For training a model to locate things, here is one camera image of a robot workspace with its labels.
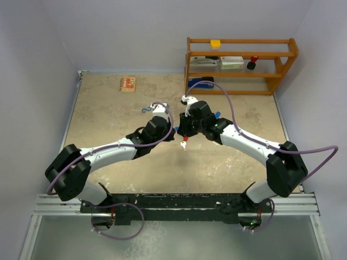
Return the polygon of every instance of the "key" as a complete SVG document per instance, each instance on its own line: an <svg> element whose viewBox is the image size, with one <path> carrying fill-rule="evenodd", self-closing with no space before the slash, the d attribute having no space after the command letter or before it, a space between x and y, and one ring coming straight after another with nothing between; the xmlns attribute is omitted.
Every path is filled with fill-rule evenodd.
<svg viewBox="0 0 347 260"><path fill-rule="evenodd" d="M182 141L182 142L181 142L181 145L182 145L184 151L186 151L185 146L187 145L187 143L186 143L185 141Z"/></svg>

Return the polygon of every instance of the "beige floor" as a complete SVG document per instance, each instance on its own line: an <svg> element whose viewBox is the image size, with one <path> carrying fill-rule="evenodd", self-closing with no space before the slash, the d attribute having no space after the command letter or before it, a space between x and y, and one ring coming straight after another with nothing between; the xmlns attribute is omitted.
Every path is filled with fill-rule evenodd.
<svg viewBox="0 0 347 260"><path fill-rule="evenodd" d="M120 79L127 75L87 74L83 77L66 145L79 148L114 142L145 126L151 113L141 109L153 101L167 102L178 126L184 94L183 75L136 75L135 93L120 93ZM231 119L225 96L196 95L213 112ZM243 129L267 140L284 142L285 137L272 96L231 96L237 123ZM161 143L152 152L134 161L104 167L89 176L113 193L203 193L242 192L250 183L266 176L265 168L253 158L226 146L194 136L187 151L182 138Z"/></svg>

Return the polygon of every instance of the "yellow block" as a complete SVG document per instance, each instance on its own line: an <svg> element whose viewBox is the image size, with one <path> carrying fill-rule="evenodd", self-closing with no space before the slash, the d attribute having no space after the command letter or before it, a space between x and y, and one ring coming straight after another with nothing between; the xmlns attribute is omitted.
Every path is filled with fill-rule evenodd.
<svg viewBox="0 0 347 260"><path fill-rule="evenodd" d="M210 44L211 44L212 50L219 50L219 48L221 46L221 41L220 40L211 40Z"/></svg>

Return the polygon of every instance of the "stapler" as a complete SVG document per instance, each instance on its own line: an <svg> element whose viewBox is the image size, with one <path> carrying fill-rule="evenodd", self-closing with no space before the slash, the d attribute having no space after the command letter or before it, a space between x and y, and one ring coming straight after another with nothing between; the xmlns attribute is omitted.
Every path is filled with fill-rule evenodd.
<svg viewBox="0 0 347 260"><path fill-rule="evenodd" d="M215 67L218 61L217 56L195 56L190 58L189 64L191 67Z"/></svg>

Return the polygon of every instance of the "red object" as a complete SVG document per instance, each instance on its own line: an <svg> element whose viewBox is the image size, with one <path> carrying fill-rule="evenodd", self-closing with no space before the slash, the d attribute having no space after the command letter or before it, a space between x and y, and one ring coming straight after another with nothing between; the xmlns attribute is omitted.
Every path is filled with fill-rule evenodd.
<svg viewBox="0 0 347 260"><path fill-rule="evenodd" d="M251 58L250 58L250 61L251 61L251 62L256 62L258 59L259 59L258 56L254 56L254 57L251 57Z"/></svg>

